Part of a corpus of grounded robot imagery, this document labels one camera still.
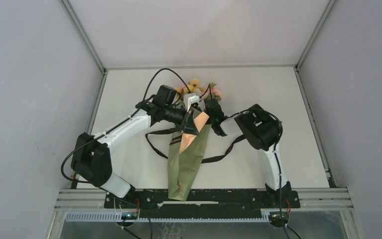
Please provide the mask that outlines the peach white fake flower bunch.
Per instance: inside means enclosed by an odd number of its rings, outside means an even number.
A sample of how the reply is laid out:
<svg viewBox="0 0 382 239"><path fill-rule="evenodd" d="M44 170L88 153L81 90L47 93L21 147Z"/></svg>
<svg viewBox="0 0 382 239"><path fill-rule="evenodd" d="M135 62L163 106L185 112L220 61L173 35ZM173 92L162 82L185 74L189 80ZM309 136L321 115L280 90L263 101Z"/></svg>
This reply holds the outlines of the peach white fake flower bunch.
<svg viewBox="0 0 382 239"><path fill-rule="evenodd" d="M223 99L222 92L216 86L216 83L211 82L206 87L201 87L200 98L204 101L208 101L211 99L221 101Z"/></svg>

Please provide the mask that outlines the orange wrapping paper sheet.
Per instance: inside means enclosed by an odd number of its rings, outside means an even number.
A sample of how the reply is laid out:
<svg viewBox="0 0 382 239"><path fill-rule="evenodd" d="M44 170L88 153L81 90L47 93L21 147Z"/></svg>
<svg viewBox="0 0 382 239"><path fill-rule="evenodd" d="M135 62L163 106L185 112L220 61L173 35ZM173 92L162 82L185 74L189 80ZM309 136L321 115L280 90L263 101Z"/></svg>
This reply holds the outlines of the orange wrapping paper sheet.
<svg viewBox="0 0 382 239"><path fill-rule="evenodd" d="M193 119L198 135L175 132L168 152L168 198L185 201L197 176L205 154L210 125L209 116L197 109Z"/></svg>

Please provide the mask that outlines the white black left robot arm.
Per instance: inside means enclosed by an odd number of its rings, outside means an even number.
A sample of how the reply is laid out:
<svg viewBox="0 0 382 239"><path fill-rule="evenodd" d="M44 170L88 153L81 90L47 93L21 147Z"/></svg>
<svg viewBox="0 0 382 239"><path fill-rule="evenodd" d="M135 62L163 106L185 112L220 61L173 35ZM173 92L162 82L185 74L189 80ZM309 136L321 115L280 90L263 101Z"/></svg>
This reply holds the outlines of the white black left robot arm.
<svg viewBox="0 0 382 239"><path fill-rule="evenodd" d="M86 183L116 196L121 206L131 207L136 200L134 187L113 171L111 156L131 137L161 121L173 123L172 132L198 135L192 105L200 102L200 96L186 94L184 106L179 108L173 103L176 94L174 88L162 85L157 94L139 102L132 113L103 132L80 134L75 149L68 155L73 171Z"/></svg>

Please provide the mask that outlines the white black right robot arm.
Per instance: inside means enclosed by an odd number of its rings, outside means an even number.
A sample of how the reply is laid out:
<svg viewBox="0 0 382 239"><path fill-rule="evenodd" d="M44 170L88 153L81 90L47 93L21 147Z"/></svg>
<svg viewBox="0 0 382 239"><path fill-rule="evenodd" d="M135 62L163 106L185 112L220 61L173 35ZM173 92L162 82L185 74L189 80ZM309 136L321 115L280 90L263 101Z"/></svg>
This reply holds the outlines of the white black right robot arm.
<svg viewBox="0 0 382 239"><path fill-rule="evenodd" d="M291 191L279 153L279 142L284 130L282 122L259 104L228 117L217 100L207 100L205 112L216 135L225 137L240 133L234 143L246 140L259 152L264 164L268 202L273 207L281 207Z"/></svg>

